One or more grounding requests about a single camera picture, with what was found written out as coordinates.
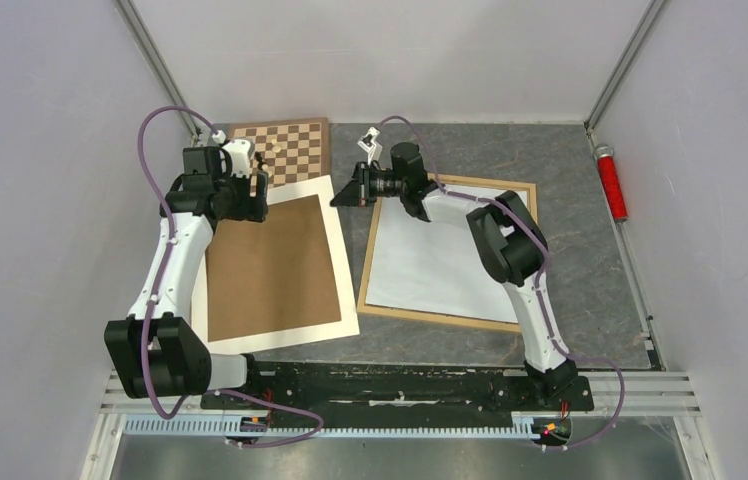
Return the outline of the red glitter microphone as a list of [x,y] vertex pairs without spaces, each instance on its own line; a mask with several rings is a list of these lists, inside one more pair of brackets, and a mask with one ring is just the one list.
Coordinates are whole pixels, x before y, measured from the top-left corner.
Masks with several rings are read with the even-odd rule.
[[625,222],[628,211],[614,162],[614,150],[610,145],[599,144],[593,156],[611,216],[616,223]]

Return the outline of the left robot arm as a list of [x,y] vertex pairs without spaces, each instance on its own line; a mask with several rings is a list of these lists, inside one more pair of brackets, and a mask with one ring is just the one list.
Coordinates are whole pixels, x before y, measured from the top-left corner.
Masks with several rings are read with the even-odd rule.
[[160,234],[145,284],[123,320],[106,325],[104,342],[132,399],[201,395],[225,388],[241,408],[257,405],[262,379],[241,355],[212,355],[190,325],[200,265],[219,222],[263,222],[268,175],[253,142],[188,147],[183,171],[160,203]]

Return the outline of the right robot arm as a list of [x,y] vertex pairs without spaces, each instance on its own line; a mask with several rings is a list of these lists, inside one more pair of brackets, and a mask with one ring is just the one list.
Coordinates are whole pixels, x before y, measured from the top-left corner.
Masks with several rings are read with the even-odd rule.
[[419,221],[468,231],[480,264],[504,287],[521,326],[530,400],[541,408],[556,406],[579,372],[550,304],[547,241],[521,198],[511,190],[485,198],[446,187],[429,175],[416,143],[395,144],[387,168],[379,164],[382,147],[373,133],[357,144],[367,157],[355,164],[331,206],[369,207],[380,198],[398,198],[406,214]]

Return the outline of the cream photo mat board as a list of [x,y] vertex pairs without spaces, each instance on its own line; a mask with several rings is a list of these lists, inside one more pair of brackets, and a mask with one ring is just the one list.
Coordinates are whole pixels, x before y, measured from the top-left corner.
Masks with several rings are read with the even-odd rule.
[[356,298],[350,275],[348,255],[345,249],[343,232],[337,211],[329,204],[333,196],[330,177],[322,176],[312,180],[273,187],[268,191],[269,207],[310,195],[319,197],[331,258],[334,267],[337,291],[340,301],[341,320],[335,323],[310,327],[293,328],[276,332],[262,333],[228,340],[208,339],[208,299],[206,254],[200,265],[198,280],[192,295],[191,326],[204,340],[209,350],[215,354],[254,353],[306,343],[354,336],[359,332],[356,312]]

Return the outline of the brown frame backing board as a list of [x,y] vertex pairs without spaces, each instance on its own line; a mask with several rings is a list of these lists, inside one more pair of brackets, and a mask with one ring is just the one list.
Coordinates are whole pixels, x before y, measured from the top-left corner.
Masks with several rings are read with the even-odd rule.
[[223,220],[206,253],[208,339],[341,320],[319,197],[269,207],[266,220]]

